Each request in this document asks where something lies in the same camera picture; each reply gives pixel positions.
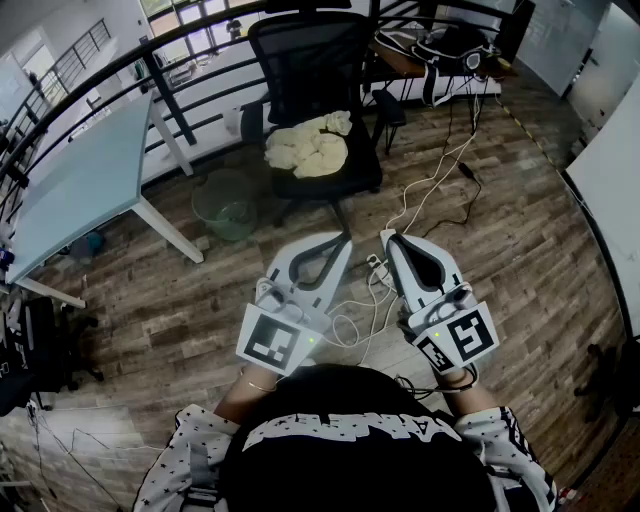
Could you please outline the black white backpack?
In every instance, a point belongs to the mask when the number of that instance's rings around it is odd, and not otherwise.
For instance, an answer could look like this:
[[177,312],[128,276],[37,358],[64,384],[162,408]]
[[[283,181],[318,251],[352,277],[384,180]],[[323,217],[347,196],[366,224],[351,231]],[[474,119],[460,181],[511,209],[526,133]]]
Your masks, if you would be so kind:
[[481,66],[500,50],[471,27],[448,25],[434,30],[378,30],[374,41],[424,65],[422,102],[439,106],[455,95],[474,94],[473,82],[484,82]]

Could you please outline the cream clothes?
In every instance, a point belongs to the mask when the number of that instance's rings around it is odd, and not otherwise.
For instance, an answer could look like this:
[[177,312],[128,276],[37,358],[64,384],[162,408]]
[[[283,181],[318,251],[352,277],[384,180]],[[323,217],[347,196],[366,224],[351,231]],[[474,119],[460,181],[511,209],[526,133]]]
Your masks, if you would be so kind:
[[292,171],[297,179],[337,173],[348,157],[346,136],[352,129],[348,111],[334,111],[275,130],[266,141],[264,158],[272,168]]

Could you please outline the pale blue glass table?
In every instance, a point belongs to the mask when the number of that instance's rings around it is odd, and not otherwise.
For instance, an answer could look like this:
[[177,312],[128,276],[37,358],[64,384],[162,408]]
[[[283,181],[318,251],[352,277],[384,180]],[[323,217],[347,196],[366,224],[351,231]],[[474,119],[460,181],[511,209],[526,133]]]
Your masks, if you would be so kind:
[[149,127],[155,127],[186,175],[193,169],[147,93],[99,121],[46,162],[46,173],[28,188],[15,224],[5,273],[18,285],[76,308],[84,300],[30,278],[63,247],[113,218],[132,211],[196,264],[204,256],[142,195]]

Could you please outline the person's left forearm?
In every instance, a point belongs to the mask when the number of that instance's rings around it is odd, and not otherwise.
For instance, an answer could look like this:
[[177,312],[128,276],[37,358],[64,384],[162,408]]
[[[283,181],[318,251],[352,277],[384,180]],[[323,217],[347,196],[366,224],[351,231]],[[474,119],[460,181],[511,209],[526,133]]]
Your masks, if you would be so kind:
[[279,379],[279,374],[248,363],[216,406],[214,414],[240,425],[262,398],[275,391]]

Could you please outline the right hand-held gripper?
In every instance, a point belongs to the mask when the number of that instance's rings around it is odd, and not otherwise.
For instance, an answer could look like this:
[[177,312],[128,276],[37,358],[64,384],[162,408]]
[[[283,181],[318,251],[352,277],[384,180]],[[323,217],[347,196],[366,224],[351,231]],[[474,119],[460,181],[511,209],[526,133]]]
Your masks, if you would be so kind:
[[[447,251],[394,229],[383,229],[380,238],[396,292],[411,313],[399,327],[437,374],[471,366],[498,347],[487,303],[477,301],[468,282],[461,283]],[[448,292],[416,312],[416,293],[437,291]]]

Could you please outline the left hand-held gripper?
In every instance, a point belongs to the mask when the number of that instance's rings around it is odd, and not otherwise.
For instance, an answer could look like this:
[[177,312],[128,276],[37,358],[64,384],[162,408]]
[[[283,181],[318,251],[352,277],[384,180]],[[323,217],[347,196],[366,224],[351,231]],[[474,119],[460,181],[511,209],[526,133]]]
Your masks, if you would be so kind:
[[[258,280],[246,306],[236,354],[289,376],[321,342],[331,325],[327,310],[353,250],[345,232],[308,235],[283,246]],[[305,263],[324,260],[319,274],[304,280]]]

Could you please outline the black chair base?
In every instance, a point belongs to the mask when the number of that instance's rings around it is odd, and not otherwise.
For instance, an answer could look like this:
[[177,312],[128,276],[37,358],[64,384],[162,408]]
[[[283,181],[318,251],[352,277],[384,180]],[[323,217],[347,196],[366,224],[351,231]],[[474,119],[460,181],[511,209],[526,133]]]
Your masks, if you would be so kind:
[[574,390],[576,397],[593,398],[585,422],[595,422],[609,399],[620,417],[640,417],[640,339],[625,342],[620,354],[614,346],[602,350],[597,344],[590,344],[587,353],[595,359],[595,369]]

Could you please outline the black swivel chair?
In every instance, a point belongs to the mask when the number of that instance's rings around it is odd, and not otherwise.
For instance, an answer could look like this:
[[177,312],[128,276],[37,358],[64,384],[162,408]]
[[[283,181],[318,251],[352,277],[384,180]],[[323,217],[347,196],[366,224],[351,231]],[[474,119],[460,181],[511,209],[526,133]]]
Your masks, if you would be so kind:
[[103,373],[82,355],[80,338],[89,328],[98,326],[90,316],[69,323],[73,308],[65,305],[56,313],[49,297],[21,303],[17,322],[9,322],[0,312],[0,417],[16,408],[25,408],[32,398],[43,410],[41,394],[58,393],[62,388],[78,389],[73,375],[86,372],[96,381]]

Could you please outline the white table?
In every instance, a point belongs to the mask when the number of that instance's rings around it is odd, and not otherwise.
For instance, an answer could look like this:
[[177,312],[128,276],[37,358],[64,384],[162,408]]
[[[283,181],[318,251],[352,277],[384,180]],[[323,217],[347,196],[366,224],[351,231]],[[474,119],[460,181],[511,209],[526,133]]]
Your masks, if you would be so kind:
[[640,81],[569,166],[568,174],[604,236],[632,335],[640,336]]

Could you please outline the black metal railing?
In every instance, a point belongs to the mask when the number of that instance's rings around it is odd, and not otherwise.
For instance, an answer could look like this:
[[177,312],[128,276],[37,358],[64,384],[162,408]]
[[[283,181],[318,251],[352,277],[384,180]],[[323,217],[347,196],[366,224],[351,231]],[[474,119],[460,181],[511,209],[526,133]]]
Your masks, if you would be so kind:
[[[395,0],[388,6],[382,8],[380,6],[380,0],[370,0],[369,14],[367,18],[371,20],[374,27],[380,28],[392,21],[398,21],[401,25],[405,25],[413,21],[434,22],[441,24],[453,24],[453,19],[436,18],[436,17],[422,17],[411,16],[409,12],[411,10],[418,10],[424,5],[439,7],[441,5],[447,7],[460,8],[462,10],[478,13],[482,15],[491,16],[501,21],[501,27],[494,31],[498,34],[504,31],[505,26],[512,21],[515,16],[513,12],[507,13],[498,9],[482,6],[477,3],[470,2],[468,0]],[[302,4],[295,2],[291,5],[286,4],[284,0],[258,0],[243,6],[234,7],[230,10],[208,15],[204,18],[191,22],[185,26],[174,29],[159,38],[144,43],[138,48],[128,52],[122,57],[116,59],[112,63],[106,65],[103,69],[91,74],[89,78],[80,83],[75,89],[68,92],[67,95],[61,99],[61,101],[54,106],[48,113],[40,116],[38,122],[35,123],[33,129],[28,132],[19,144],[14,147],[14,150],[6,158],[4,164],[0,167],[0,191],[2,186],[7,180],[10,180],[12,184],[5,190],[4,195],[0,197],[0,216],[6,213],[9,217],[13,217],[18,209],[21,207],[19,198],[21,197],[21,191],[29,185],[29,174],[32,170],[46,157],[53,149],[66,140],[73,132],[75,132],[79,126],[85,124],[89,119],[97,115],[98,112],[106,109],[117,100],[123,98],[127,93],[136,89],[141,89],[144,93],[148,92],[152,87],[158,89],[157,101],[162,101],[169,108],[170,114],[165,116],[166,121],[174,119],[179,127],[176,135],[182,136],[185,140],[194,145],[196,138],[193,130],[206,126],[218,118],[216,116],[207,118],[199,123],[190,125],[186,118],[185,113],[196,109],[208,102],[230,95],[233,92],[244,90],[252,85],[259,84],[259,79],[253,81],[245,81],[237,86],[233,86],[228,90],[223,90],[219,93],[214,93],[205,97],[202,100],[197,100],[185,107],[181,107],[176,102],[175,95],[185,89],[193,87],[200,82],[207,81],[216,76],[224,75],[235,69],[240,69],[249,65],[249,60],[242,61],[238,64],[232,64],[227,67],[221,68],[219,71],[212,71],[206,73],[196,79],[192,79],[186,83],[183,83],[175,88],[168,85],[166,75],[175,68],[187,64],[190,61],[196,59],[199,55],[194,54],[179,60],[173,64],[159,67],[155,62],[155,52],[163,48],[169,43],[172,43],[180,38],[184,38],[192,33],[195,33],[201,29],[210,27],[213,24],[235,21],[243,16],[251,14],[266,13],[266,14],[279,14],[285,11],[298,10],[300,12],[312,12],[316,8],[311,4]],[[126,68],[132,63],[143,61],[149,67],[149,74],[141,79],[134,81],[133,84],[125,87],[122,91],[112,95],[103,102],[99,103],[97,107],[94,107],[90,112],[79,120],[71,124],[71,126],[65,129],[61,135],[58,136],[53,142],[49,143],[41,156],[31,159],[27,162],[27,166],[24,170],[19,168],[19,164],[22,162],[24,154],[30,148],[34,148],[41,141],[41,138],[49,131],[51,124],[53,124],[60,116],[69,110],[75,103],[81,100],[81,98],[90,92],[90,90],[101,85],[107,79],[116,75],[117,72]]]

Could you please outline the person's black white starred shirt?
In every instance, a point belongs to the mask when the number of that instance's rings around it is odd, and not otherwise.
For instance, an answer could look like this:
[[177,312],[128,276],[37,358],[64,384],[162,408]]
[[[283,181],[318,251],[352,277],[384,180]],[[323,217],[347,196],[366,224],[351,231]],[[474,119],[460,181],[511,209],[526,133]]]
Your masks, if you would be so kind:
[[133,512],[555,512],[512,410],[431,411],[368,367],[308,364],[237,425],[198,405]]

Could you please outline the person's right forearm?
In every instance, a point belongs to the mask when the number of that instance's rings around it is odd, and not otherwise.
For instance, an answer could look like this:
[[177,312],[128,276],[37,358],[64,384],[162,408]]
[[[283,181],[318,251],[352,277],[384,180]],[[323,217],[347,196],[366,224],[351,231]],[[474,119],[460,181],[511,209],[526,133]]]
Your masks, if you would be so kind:
[[455,417],[499,407],[496,399],[479,382],[474,387],[461,391],[461,388],[474,381],[474,376],[468,369],[457,369],[445,375],[436,374],[435,377],[440,388],[457,389],[457,392],[444,394],[447,406]]

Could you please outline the green mesh waste bin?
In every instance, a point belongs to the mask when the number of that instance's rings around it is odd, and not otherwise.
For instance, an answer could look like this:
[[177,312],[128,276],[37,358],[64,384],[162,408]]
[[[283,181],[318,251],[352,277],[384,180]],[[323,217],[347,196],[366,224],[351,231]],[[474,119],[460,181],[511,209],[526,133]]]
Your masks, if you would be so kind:
[[240,171],[221,169],[208,175],[191,196],[192,209],[218,238],[246,239],[257,224],[253,189]]

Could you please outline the black mesh office chair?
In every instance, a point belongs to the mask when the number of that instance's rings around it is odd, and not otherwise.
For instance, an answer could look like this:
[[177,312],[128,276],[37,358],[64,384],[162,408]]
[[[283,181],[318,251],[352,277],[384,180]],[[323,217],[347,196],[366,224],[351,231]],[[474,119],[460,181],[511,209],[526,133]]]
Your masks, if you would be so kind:
[[377,106],[372,131],[362,119],[361,79],[374,26],[366,16],[350,11],[349,0],[338,0],[338,10],[270,14],[252,25],[248,40],[264,74],[268,93],[263,101],[248,104],[242,115],[241,135],[246,143],[260,145],[277,129],[348,111],[353,124],[346,136],[348,157],[332,175],[297,179],[292,171],[271,169],[275,196],[286,206],[275,220],[280,226],[288,215],[309,202],[333,208],[341,227],[348,226],[341,200],[359,193],[379,191],[382,169],[376,145],[387,128],[406,123],[401,105],[392,100]]

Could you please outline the white power strip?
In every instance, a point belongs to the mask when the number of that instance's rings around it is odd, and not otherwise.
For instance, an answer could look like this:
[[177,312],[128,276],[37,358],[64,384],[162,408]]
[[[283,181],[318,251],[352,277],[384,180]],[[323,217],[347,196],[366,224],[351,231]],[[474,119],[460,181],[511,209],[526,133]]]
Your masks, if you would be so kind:
[[382,261],[376,254],[371,254],[366,258],[366,262],[371,268],[373,275],[391,290],[395,289],[394,280],[386,261]]

